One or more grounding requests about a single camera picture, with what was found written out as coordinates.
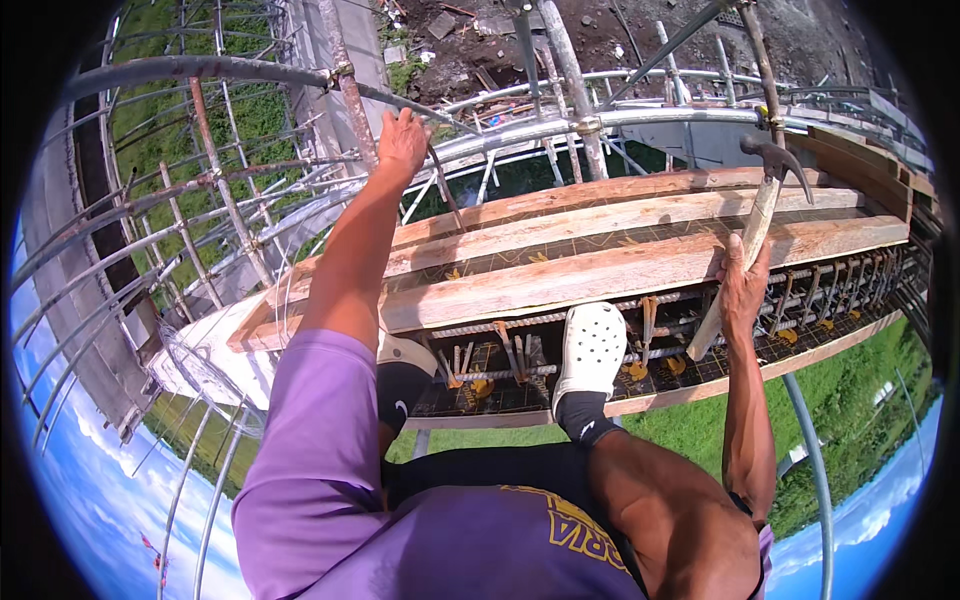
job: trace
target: claw hammer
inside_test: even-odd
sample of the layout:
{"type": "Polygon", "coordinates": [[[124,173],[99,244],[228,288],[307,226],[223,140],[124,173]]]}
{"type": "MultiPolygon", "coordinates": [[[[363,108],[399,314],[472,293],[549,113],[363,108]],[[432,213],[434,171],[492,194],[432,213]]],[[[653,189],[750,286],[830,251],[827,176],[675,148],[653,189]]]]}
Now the claw hammer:
{"type": "MultiPolygon", "coordinates": [[[[760,252],[763,245],[763,239],[767,236],[767,229],[770,228],[770,221],[773,219],[774,211],[777,209],[777,200],[780,198],[780,190],[783,188],[783,180],[786,179],[788,171],[793,171],[797,179],[800,180],[806,194],[806,201],[813,205],[813,193],[810,191],[810,185],[806,182],[804,169],[795,156],[770,142],[761,142],[752,135],[744,135],[740,138],[740,151],[745,155],[758,155],[763,158],[763,181],[756,191],[754,207],[750,210],[750,216],[747,217],[747,226],[743,229],[743,268],[749,269],[756,260],[756,255],[760,252]]],[[[720,293],[723,293],[723,284],[720,284],[720,293]]],[[[713,298],[704,321],[700,328],[693,335],[693,341],[686,347],[686,353],[694,361],[699,361],[706,354],[713,340],[720,333],[720,306],[718,299],[720,294],[713,298]]]]}

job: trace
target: fingers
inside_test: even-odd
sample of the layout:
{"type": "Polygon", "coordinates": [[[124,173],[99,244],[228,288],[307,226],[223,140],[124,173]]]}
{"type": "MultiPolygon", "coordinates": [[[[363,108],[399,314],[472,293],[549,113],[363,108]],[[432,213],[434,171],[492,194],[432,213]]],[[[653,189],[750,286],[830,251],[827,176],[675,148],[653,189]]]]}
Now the fingers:
{"type": "Polygon", "coordinates": [[[743,271],[743,240],[736,233],[727,238],[727,270],[743,271]]]}
{"type": "Polygon", "coordinates": [[[750,273],[756,276],[764,276],[770,271],[770,240],[764,239],[760,246],[760,252],[756,255],[756,261],[750,268],[750,273]]]}

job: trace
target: hand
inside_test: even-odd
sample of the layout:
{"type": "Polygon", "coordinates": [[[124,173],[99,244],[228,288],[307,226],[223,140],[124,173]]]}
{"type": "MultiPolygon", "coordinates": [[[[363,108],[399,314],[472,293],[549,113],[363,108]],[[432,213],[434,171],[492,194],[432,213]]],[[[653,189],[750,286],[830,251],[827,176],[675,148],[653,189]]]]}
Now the hand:
{"type": "Polygon", "coordinates": [[[414,117],[409,108],[401,110],[399,117],[384,111],[377,152],[380,164],[397,168],[404,176],[412,178],[423,166],[430,133],[430,128],[423,125],[423,117],[414,117]]]}
{"type": "Polygon", "coordinates": [[[724,335],[730,339],[750,340],[753,346],[754,320],[763,303],[763,291],[770,273],[770,242],[763,241],[754,265],[743,270],[743,241],[731,233],[727,241],[727,256],[717,272],[720,287],[720,317],[724,335]]]}

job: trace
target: sky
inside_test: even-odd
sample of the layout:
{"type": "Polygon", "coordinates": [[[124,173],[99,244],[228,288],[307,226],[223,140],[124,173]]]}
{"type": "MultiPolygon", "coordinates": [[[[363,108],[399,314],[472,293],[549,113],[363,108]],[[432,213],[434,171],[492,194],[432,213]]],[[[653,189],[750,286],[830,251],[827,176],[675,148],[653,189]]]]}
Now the sky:
{"type": "MultiPolygon", "coordinates": [[[[25,259],[18,247],[15,262],[25,259]]],[[[23,323],[39,302],[28,281],[13,296],[12,330],[23,323]]],[[[44,319],[25,348],[13,357],[25,382],[57,345],[44,319]]],[[[34,391],[38,408],[53,391],[66,360],[59,356],[34,391]]],[[[54,410],[63,401],[60,394],[54,410]]],[[[98,596],[108,599],[156,595],[155,554],[140,540],[146,535],[157,548],[180,479],[183,461],[160,442],[143,467],[133,471],[156,441],[138,427],[129,444],[120,444],[116,431],[102,427],[104,417],[81,385],[73,387],[54,428],[46,454],[33,451],[33,471],[61,540],[98,596]]],[[[917,436],[903,444],[871,482],[834,509],[835,575],[833,597],[863,597],[909,524],[923,474],[929,469],[940,417],[938,400],[924,418],[920,440],[925,450],[921,467],[917,436]]],[[[27,440],[36,418],[22,414],[27,440]]],[[[187,473],[170,539],[170,567],[165,597],[192,597],[201,532],[213,486],[194,471],[187,473]]],[[[221,495],[214,520],[203,579],[203,598],[250,598],[237,564],[229,522],[232,502],[221,495]]],[[[818,598],[821,582],[820,525],[815,523],[778,541],[771,555],[774,572],[767,582],[770,600],[818,598]]]]}

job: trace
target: left hand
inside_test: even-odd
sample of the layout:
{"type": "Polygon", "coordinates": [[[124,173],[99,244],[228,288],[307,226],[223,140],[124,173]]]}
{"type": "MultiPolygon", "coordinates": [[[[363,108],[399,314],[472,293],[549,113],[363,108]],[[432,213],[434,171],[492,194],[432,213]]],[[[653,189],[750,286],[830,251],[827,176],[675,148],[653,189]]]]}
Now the left hand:
{"type": "Polygon", "coordinates": [[[430,128],[423,125],[423,117],[414,117],[409,108],[401,110],[399,117],[384,111],[377,151],[380,164],[397,168],[412,178],[423,166],[430,134],[430,128]]]}

